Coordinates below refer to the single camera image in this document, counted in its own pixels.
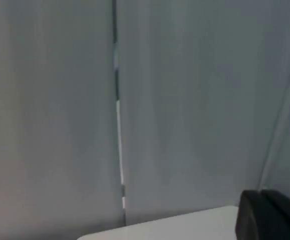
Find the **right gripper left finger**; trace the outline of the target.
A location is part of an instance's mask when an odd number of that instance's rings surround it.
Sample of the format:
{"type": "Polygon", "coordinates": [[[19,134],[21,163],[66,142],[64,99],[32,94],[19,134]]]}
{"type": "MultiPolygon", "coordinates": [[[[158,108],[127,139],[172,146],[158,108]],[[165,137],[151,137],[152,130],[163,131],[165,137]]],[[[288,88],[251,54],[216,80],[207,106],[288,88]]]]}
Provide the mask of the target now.
{"type": "Polygon", "coordinates": [[[267,202],[255,190],[244,190],[240,196],[235,225],[237,240],[261,240],[266,236],[267,202]]]}

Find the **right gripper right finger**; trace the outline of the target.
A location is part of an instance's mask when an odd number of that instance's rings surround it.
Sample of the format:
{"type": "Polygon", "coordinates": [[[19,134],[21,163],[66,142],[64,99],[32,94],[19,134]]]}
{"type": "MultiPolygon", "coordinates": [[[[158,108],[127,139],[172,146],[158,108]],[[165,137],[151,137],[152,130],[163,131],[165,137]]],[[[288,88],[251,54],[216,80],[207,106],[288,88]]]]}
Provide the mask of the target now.
{"type": "Polygon", "coordinates": [[[279,191],[271,189],[263,189],[260,193],[283,216],[284,220],[290,226],[290,198],[279,191]]]}

